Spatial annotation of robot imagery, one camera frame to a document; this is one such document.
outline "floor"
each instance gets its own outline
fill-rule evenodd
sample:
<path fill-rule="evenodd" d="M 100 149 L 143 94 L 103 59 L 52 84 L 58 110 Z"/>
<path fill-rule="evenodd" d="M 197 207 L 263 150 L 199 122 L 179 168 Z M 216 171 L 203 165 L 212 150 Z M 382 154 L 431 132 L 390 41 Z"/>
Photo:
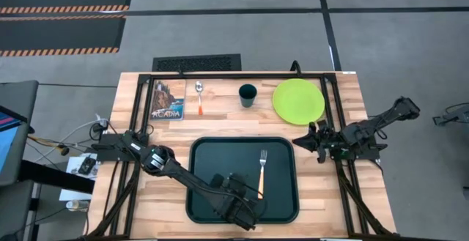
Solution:
<path fill-rule="evenodd" d="M 469 0 L 327 0 L 329 8 L 469 7 Z M 132 0 L 130 10 L 246 7 L 321 7 L 320 0 Z M 385 129 L 382 165 L 398 232 L 410 237 L 466 240 L 469 202 L 468 127 L 436 127 L 432 116 L 468 101 L 469 12 L 332 13 L 338 54 L 334 66 L 357 71 L 369 114 L 399 96 L 421 109 L 412 122 Z M 297 59 L 303 70 L 333 70 L 321 13 L 129 17 L 117 54 L 8 57 L 0 82 L 116 85 L 124 71 L 149 71 L 157 56 L 241 53 L 244 70 L 285 70 Z M 40 86 L 32 125 L 37 134 L 61 138 L 108 117 L 114 89 Z M 87 138 L 86 130 L 72 140 Z M 28 148 L 25 158 L 38 158 Z M 51 155 L 54 162 L 66 157 Z M 40 214 L 59 208 L 57 189 L 43 188 Z M 83 214 L 64 212 L 40 227 L 39 240 L 81 234 Z"/>

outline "tray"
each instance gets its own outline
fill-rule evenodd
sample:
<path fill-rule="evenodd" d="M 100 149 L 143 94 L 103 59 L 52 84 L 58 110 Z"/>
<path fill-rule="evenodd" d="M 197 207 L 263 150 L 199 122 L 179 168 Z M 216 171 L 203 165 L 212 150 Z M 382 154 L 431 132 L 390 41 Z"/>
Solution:
<path fill-rule="evenodd" d="M 225 178 L 237 173 L 244 177 L 247 185 L 257 189 L 261 149 L 268 151 L 264 169 L 267 209 L 258 223 L 290 223 L 297 217 L 300 205 L 295 156 L 288 140 L 279 137 L 200 138 L 192 144 L 189 171 L 206 183 L 217 173 Z M 246 196 L 256 199 L 257 193 L 248 190 Z M 192 190 L 188 190 L 185 204 L 188 217 L 196 223 L 226 223 Z M 255 212 L 259 214 L 263 209 L 260 202 Z"/>

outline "butcher block tabletop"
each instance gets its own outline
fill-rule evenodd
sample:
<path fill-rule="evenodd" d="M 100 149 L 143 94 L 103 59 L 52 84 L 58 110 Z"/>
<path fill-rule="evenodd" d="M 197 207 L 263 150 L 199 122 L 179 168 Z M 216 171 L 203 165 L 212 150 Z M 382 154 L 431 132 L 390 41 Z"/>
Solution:
<path fill-rule="evenodd" d="M 118 133 L 125 132 L 129 127 L 139 74 L 141 73 L 121 74 L 110 118 L 111 124 Z M 366 109 L 357 75 L 337 72 L 336 76 L 347 124 L 366 119 Z M 195 90 L 196 81 L 197 79 L 188 79 L 185 80 L 185 84 L 171 86 L 171 93 L 174 96 L 185 95 L 182 121 L 149 121 L 149 124 L 154 127 L 149 143 L 171 147 L 177 161 L 185 168 L 188 167 L 192 143 L 204 136 L 278 136 L 291 141 L 308 132 L 307 126 L 291 125 L 282 120 L 273 109 L 272 95 L 275 88 L 284 81 L 282 79 L 201 79 L 204 85 L 202 92 L 204 114 L 201 116 Z M 319 80 L 307 79 L 307 81 L 321 88 Z M 257 88 L 257 96 L 251 108 L 244 108 L 240 104 L 238 90 L 243 84 L 252 84 Z M 146 88 L 145 85 L 137 127 L 140 127 L 141 123 Z M 339 129 L 330 84 L 328 84 L 328 95 L 335 126 Z M 316 160 L 316 152 L 309 152 L 296 145 L 293 145 L 293 148 L 300 199 L 300 212 L 293 222 L 257 224 L 253 231 L 245 231 L 234 224 L 194 223 L 185 211 L 186 188 L 184 186 L 168 177 L 151 177 L 141 172 L 130 237 L 136 239 L 347 237 L 334 162 L 327 159 L 325 163 L 319 164 Z M 95 229 L 103 219 L 114 165 L 115 162 L 102 163 L 98 171 L 89 207 L 90 231 Z M 364 202 L 384 227 L 395 231 L 381 171 L 368 160 L 357 160 L 355 165 Z M 112 185 L 108 208 L 114 203 L 119 170 L 120 164 Z M 132 170 L 133 167 L 129 167 L 128 176 Z M 350 199 L 350 209 L 355 232 L 360 232 L 357 210 L 352 199 Z M 127 204 L 124 204 L 119 217 L 118 234 L 123 232 L 126 211 Z"/>

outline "green plate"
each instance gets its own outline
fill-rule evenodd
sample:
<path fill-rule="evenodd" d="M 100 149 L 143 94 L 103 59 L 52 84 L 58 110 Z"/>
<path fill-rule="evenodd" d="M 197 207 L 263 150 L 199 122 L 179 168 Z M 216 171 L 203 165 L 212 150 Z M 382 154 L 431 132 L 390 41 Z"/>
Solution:
<path fill-rule="evenodd" d="M 272 103 L 283 120 L 295 125 L 314 122 L 324 111 L 321 91 L 303 79 L 289 79 L 279 84 L 273 93 Z"/>

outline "spoon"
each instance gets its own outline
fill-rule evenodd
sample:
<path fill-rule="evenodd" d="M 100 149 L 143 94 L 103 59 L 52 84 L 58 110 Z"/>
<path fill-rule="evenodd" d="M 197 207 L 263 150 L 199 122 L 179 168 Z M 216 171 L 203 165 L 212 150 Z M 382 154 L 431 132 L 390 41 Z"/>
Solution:
<path fill-rule="evenodd" d="M 204 90 L 204 87 L 202 86 L 202 82 L 197 81 L 196 82 L 196 91 L 199 93 L 199 115 L 202 115 L 202 91 Z"/>

